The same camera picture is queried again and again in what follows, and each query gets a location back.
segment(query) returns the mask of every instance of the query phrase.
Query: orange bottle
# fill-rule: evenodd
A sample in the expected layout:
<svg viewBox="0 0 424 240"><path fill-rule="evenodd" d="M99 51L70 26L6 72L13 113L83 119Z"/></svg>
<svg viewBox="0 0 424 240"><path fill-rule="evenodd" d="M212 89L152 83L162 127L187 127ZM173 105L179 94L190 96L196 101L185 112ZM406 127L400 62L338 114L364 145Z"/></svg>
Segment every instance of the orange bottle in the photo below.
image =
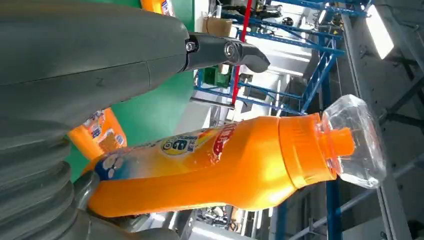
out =
<svg viewBox="0 0 424 240"><path fill-rule="evenodd" d="M102 180L89 207L105 217L219 204L254 211L337 174L374 188L386 168L370 116L347 95L322 121L264 116L121 148L86 168Z"/></svg>
<svg viewBox="0 0 424 240"><path fill-rule="evenodd" d="M175 17L171 0L140 0L140 3L146 11Z"/></svg>
<svg viewBox="0 0 424 240"><path fill-rule="evenodd" d="M67 135L90 161L127 146L127 137L111 108L96 111Z"/></svg>

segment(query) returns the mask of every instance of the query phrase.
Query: red pole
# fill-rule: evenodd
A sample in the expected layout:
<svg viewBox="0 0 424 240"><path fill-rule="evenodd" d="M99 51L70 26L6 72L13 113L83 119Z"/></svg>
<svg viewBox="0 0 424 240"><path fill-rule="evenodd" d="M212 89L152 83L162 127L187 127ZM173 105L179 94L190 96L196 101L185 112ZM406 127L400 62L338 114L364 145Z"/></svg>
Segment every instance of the red pole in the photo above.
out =
<svg viewBox="0 0 424 240"><path fill-rule="evenodd" d="M241 31L240 41L246 42L246 32L249 25L249 18L251 17L251 9L252 9L252 0L247 0L246 5L246 14L244 15L243 21L243 31ZM232 89L232 101L231 103L234 105L236 103L237 94L239 93L239 73L240 66L235 67L235 76L234 76L234 86Z"/></svg>

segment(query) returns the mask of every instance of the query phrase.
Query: product label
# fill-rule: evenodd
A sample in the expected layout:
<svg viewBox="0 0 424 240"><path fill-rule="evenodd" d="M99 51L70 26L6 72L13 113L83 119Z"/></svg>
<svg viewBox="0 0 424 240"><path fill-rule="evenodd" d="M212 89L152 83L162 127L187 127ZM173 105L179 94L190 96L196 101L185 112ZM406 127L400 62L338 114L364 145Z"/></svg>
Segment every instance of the product label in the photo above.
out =
<svg viewBox="0 0 424 240"><path fill-rule="evenodd" d="M83 126L90 133L93 141L97 143L105 153L120 148L125 142L122 135L115 135L112 127L106 124L106 115L103 110L96 111L84 122Z"/></svg>
<svg viewBox="0 0 424 240"><path fill-rule="evenodd" d="M101 180L139 179L183 174L218 164L236 124L201 129L140 146L120 148L100 160Z"/></svg>
<svg viewBox="0 0 424 240"><path fill-rule="evenodd" d="M162 14L163 15L168 15L168 16L172 16L174 17L174 10L173 10L173 6L171 4L171 1L169 0L164 0L162 2Z"/></svg>

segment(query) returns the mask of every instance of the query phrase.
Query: green container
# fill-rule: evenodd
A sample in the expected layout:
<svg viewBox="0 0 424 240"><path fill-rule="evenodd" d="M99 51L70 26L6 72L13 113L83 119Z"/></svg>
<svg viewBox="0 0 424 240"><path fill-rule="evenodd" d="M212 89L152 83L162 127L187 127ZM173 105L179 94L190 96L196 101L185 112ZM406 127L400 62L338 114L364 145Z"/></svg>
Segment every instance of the green container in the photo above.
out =
<svg viewBox="0 0 424 240"><path fill-rule="evenodd" d="M219 67L207 67L204 69L203 82L220 88L228 88L230 86L232 67L229 67L227 74L221 74Z"/></svg>

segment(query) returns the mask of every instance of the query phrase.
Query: orange bottle cap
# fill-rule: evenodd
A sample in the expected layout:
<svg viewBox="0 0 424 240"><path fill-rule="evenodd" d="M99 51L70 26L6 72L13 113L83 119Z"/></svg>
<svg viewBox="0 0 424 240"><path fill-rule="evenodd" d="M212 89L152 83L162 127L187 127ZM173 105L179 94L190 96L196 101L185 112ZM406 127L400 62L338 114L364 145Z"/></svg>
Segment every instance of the orange bottle cap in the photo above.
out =
<svg viewBox="0 0 424 240"><path fill-rule="evenodd" d="M320 123L318 113L280 119L279 134L284 164L298 189L336 179L337 174L330 167L330 159L351 155L355 151L349 128L321 132Z"/></svg>

